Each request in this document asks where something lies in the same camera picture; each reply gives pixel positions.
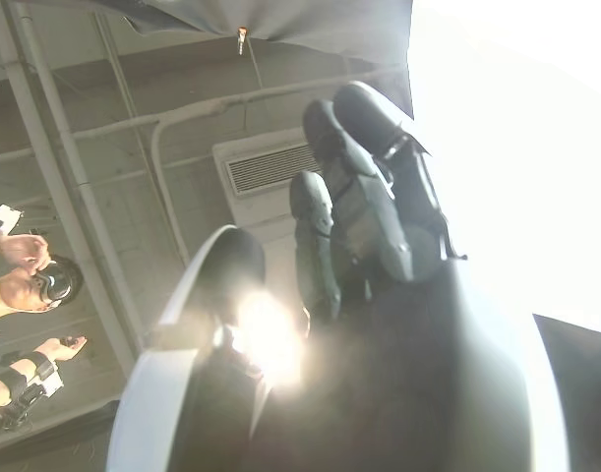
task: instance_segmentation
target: person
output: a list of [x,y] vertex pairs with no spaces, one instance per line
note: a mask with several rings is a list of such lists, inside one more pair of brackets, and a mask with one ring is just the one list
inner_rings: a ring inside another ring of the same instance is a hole
[[[0,277],[0,318],[13,313],[46,313],[72,302],[83,277],[72,261],[48,253],[41,236],[7,235],[0,230],[0,256],[17,266]],[[75,357],[87,340],[81,336],[64,345],[51,338],[0,370],[0,407],[24,391],[27,383],[56,361]]]

